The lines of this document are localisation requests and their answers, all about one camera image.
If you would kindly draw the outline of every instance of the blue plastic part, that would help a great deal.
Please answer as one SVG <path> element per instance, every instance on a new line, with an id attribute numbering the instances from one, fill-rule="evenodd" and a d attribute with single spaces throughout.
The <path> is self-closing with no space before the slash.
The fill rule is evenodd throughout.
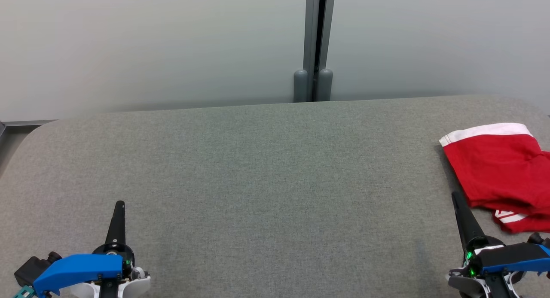
<path id="1" fill-rule="evenodd" d="M 33 286 L 39 298 L 46 298 L 44 291 L 59 296 L 59 290 L 82 282 L 116 278 L 122 275 L 122 256 L 99 254 L 75 254 L 62 258 L 41 274 Z"/>
<path id="2" fill-rule="evenodd" d="M 24 286 L 13 298 L 32 298 L 34 296 L 36 296 L 35 290 L 29 286 Z"/>
<path id="3" fill-rule="evenodd" d="M 550 249 L 547 249 L 546 247 L 542 245 L 538 245 L 542 248 L 542 250 L 550 256 Z M 495 272 L 501 272 L 504 268 L 507 268 L 508 271 L 532 271 L 532 272 L 538 272 L 538 275 L 540 275 L 542 272 L 548 272 L 550 271 L 550 258 L 539 258 L 539 259 L 533 259 L 530 261 L 522 261 L 517 262 L 513 264 L 507 264 L 507 265 L 494 265 L 491 267 L 483 267 L 483 272 L 487 273 L 495 273 Z"/>

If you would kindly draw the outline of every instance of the white plastic part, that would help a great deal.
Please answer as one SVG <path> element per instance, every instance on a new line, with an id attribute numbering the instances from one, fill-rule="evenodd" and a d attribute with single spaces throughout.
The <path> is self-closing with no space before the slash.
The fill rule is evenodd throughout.
<path id="1" fill-rule="evenodd" d="M 71 293 L 78 298 L 99 298 L 100 286 L 90 283 L 80 283 L 69 287 Z M 118 286 L 118 298 L 137 298 L 151 288 L 151 277 L 126 282 Z"/>

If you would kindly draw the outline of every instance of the red cloth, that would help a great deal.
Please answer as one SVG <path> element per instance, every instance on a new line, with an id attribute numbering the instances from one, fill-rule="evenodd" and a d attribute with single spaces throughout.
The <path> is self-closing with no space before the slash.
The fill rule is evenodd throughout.
<path id="1" fill-rule="evenodd" d="M 550 231 L 550 153 L 526 126 L 477 126 L 440 143 L 471 207 L 497 210 L 495 222 L 512 233 Z"/>

